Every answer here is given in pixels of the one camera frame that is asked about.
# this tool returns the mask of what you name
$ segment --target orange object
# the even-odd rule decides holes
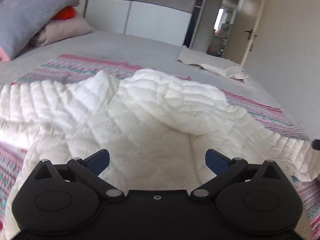
[[[73,18],[75,15],[75,9],[72,6],[67,6],[53,16],[52,20],[67,20]]]

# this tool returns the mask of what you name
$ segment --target triangular cutout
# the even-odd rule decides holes
[[[280,179],[278,173],[276,172],[275,168],[271,165],[269,165],[263,174],[264,178],[267,179]]]
[[[52,178],[52,175],[46,165],[43,165],[41,169],[38,171],[35,179],[49,179]]]

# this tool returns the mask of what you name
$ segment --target bright window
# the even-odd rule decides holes
[[[220,25],[220,21],[221,21],[222,15],[223,15],[223,9],[220,8],[219,12],[218,12],[217,19],[216,19],[216,23],[214,24],[214,29],[215,30],[219,29],[219,25]]]

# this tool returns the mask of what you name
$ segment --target open door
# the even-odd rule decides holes
[[[257,36],[265,0],[240,0],[223,58],[244,65]]]

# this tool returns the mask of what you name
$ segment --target gray pillow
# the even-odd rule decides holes
[[[0,3],[0,61],[12,60],[58,11],[80,0],[5,0]]]

